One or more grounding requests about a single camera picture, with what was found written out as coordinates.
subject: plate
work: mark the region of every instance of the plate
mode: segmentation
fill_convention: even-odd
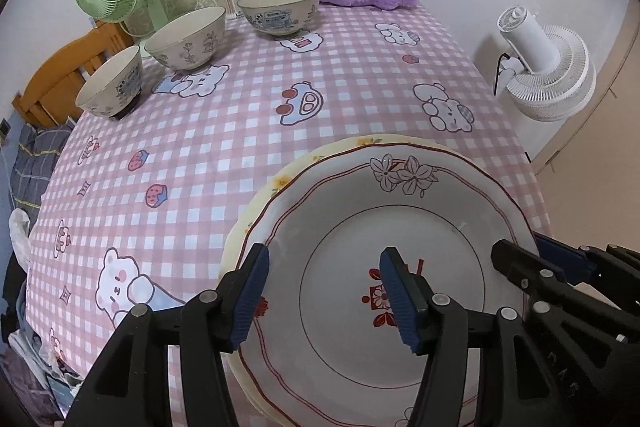
[[[468,309],[522,313],[524,294],[491,264],[503,238],[537,252],[517,204],[468,159],[394,135],[321,147],[274,176],[227,238],[222,273],[254,243],[271,255],[254,327],[229,365],[282,425],[402,427],[426,357],[401,342],[380,253],[398,248],[434,292]],[[470,350],[462,424],[474,416],[478,367]]]

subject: plaid bedding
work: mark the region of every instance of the plaid bedding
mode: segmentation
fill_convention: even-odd
[[[11,172],[11,195],[15,208],[24,210],[36,223],[40,198],[47,189],[60,153],[71,134],[68,125],[38,129],[26,123],[20,133],[18,155]]]

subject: chair backrest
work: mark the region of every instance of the chair backrest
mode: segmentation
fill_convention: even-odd
[[[13,105],[31,124],[53,127],[71,116],[80,118],[76,96],[84,84],[82,72],[91,76],[105,61],[131,46],[133,40],[119,25],[97,22],[98,27],[70,42],[49,57],[31,78]]]

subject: table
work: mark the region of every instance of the table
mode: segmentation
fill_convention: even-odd
[[[184,76],[145,59],[133,113],[119,122],[82,115],[31,233],[29,322],[86,374],[132,299],[158,309],[215,287],[226,234],[283,165],[377,132],[430,138],[471,158],[533,230],[549,234],[506,115],[423,8],[323,5],[292,39],[234,20],[212,65]],[[183,425],[177,353],[171,406]],[[240,424],[270,424],[228,380]]]

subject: black cable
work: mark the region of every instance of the black cable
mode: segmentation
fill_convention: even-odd
[[[500,55],[500,58],[498,58],[498,66],[497,68],[495,68],[494,96],[498,92],[498,75],[500,74],[500,62],[503,58],[509,59],[511,57],[509,56],[509,54],[503,53],[502,55]]]

